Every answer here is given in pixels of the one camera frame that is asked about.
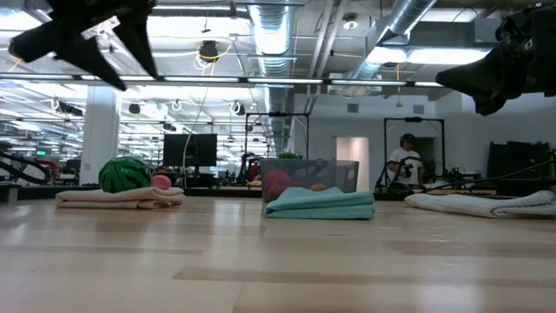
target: person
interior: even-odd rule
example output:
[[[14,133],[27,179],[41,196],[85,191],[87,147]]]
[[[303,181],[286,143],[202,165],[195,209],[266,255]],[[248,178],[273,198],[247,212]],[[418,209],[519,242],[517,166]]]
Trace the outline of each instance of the person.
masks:
[[[422,171],[423,163],[418,160],[409,159],[403,164],[401,160],[406,157],[415,157],[420,159],[419,153],[414,151],[415,136],[412,134],[405,134],[400,138],[400,148],[390,155],[388,159],[388,169],[393,173],[391,176],[395,177],[401,166],[398,181],[407,183],[410,186],[422,185]]]

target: folded towel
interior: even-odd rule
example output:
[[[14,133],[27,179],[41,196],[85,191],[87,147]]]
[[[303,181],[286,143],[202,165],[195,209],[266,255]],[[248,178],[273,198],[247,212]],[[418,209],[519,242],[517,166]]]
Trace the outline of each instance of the folded towel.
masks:
[[[56,195],[57,208],[71,209],[159,209],[181,205],[184,201],[180,188],[147,187],[114,194],[102,190],[64,191]]]
[[[338,188],[312,191],[288,188],[268,204],[266,217],[306,219],[371,219],[374,216],[371,191],[345,194]]]
[[[551,191],[539,191],[531,196],[510,200],[493,200],[462,195],[433,196],[417,194],[408,196],[405,201],[408,205],[419,209],[490,218],[546,218],[556,216],[556,195]]]

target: green ball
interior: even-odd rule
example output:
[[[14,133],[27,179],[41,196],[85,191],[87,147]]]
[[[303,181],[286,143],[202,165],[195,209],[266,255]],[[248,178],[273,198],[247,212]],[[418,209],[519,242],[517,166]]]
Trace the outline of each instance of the green ball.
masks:
[[[132,156],[116,157],[104,164],[98,182],[104,192],[116,193],[150,186],[149,166]]]

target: wooden floor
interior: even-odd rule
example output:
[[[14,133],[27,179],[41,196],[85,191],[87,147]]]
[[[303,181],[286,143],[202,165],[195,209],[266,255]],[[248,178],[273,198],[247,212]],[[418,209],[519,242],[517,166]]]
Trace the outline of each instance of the wooden floor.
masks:
[[[0,208],[0,312],[556,312],[556,221],[378,203],[372,222]]]

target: clear plastic bin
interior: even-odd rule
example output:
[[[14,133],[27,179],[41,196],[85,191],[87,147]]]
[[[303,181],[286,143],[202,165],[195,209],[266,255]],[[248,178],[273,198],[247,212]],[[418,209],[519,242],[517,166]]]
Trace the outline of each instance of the clear plastic bin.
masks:
[[[270,203],[290,187],[357,191],[359,162],[265,159],[261,161],[262,200]]]

